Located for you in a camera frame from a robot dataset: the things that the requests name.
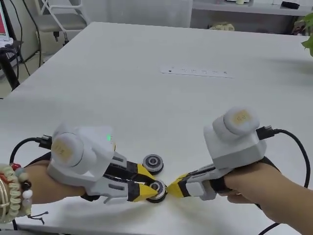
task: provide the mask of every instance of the white table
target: white table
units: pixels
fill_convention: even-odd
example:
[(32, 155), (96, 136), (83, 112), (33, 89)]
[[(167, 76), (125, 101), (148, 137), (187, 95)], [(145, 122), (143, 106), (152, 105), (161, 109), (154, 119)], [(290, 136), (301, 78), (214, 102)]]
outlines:
[[(313, 154), (313, 58), (304, 37), (199, 29), (93, 23), (0, 101), (1, 162), (19, 141), (51, 134), (63, 120), (72, 126), (110, 124), (117, 151), (130, 161), (159, 154), (159, 178), (211, 163), (202, 128), (235, 105), (258, 112), (262, 125), (294, 132)], [(227, 71), (235, 78), (162, 74), (162, 65)], [(16, 162), (43, 154), (25, 145)], [(304, 182), (303, 157), (292, 139), (268, 141), (267, 156), (297, 183)], [(168, 196), (106, 206), (68, 198), (34, 206), (49, 211), (46, 224), (20, 218), (25, 228), (78, 235), (257, 235), (271, 224), (253, 205), (225, 198), (201, 201)], [(272, 233), (298, 234), (286, 225)]]

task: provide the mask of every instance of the power strip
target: power strip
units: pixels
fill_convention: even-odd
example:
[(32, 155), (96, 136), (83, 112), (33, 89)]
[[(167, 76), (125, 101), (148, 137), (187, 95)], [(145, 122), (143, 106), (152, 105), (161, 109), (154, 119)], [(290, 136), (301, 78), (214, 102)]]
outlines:
[(191, 67), (161, 66), (160, 72), (167, 73), (167, 74), (193, 75), (193, 76), (203, 76), (203, 77), (234, 78), (231, 74), (229, 74), (226, 71), (198, 69), (198, 68), (191, 68)]

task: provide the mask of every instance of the computer screen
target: computer screen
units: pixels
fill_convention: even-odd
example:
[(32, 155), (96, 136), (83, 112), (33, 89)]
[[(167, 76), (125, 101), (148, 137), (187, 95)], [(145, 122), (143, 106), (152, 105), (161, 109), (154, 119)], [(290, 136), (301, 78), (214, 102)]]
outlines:
[(10, 40), (9, 32), (6, 26), (1, 2), (0, 2), (0, 15), (1, 15), (0, 17), (0, 41), (9, 41)]

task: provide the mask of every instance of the shelf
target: shelf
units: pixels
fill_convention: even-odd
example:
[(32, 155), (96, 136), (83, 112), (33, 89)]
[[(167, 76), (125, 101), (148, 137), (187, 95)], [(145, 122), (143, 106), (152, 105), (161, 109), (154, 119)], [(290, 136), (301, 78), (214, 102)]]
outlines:
[(306, 16), (313, 10), (311, 7), (300, 6), (299, 9), (288, 9), (269, 3), (254, 3), (253, 0), (244, 5), (223, 0), (194, 0), (193, 9), (209, 11), (245, 12), (285, 16)]

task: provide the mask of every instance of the cable connector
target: cable connector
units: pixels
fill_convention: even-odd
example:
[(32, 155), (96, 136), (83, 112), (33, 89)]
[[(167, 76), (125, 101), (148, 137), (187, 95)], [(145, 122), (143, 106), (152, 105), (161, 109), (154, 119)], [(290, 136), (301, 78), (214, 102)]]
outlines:
[(258, 135), (259, 140), (265, 140), (273, 137), (276, 132), (273, 130), (272, 126), (263, 126), (259, 129), (256, 129), (256, 134)]
[(50, 150), (51, 146), (52, 146), (52, 137), (51, 136), (46, 136), (43, 135), (41, 136), (41, 138), (38, 138), (39, 141), (37, 141), (37, 143), (39, 143), (39, 147), (40, 148), (45, 148)]

